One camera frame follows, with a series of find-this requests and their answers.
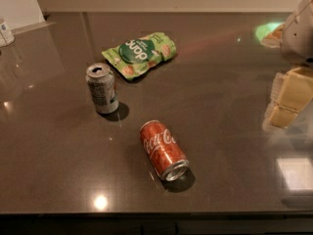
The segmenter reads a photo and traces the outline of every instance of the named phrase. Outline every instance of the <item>silver can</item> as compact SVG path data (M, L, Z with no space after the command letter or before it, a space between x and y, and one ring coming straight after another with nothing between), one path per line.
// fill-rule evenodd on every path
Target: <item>silver can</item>
M14 35L4 19L0 18L0 47L9 45L14 41Z
M86 81L97 113L114 112L119 103L114 88L114 74L110 67L103 63L96 63L90 66L86 73Z

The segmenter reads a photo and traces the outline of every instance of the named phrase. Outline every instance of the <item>red coca-cola can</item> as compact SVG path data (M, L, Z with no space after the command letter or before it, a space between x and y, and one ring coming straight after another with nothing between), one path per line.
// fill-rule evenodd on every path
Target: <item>red coca-cola can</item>
M187 170L186 155L160 121L146 122L140 129L140 140L161 180L173 181Z

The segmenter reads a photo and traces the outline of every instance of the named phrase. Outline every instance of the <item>coca-cola logo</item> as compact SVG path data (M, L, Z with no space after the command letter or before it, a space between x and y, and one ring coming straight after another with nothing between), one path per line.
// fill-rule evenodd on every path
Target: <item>coca-cola logo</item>
M165 129L163 132L156 134L150 140L144 139L144 147L148 155L152 156L154 151L159 149L160 144L170 144L176 143L175 139L172 137L168 129Z

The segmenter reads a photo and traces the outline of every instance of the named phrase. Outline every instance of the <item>dark tabletop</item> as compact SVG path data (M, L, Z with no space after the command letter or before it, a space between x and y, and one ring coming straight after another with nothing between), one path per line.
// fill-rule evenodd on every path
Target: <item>dark tabletop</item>
M313 211L313 115L262 129L279 49L256 28L288 14L52 13L0 48L0 213ZM98 115L85 80L101 52L165 32L177 56ZM161 182L140 143L162 121L190 169Z

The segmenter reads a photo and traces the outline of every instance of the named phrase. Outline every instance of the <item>green chip bag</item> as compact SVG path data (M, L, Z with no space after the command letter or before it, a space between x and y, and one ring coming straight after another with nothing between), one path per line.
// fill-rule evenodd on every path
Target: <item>green chip bag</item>
M160 62L171 59L176 54L176 47L168 36L157 32L130 40L102 54L127 80L131 81Z

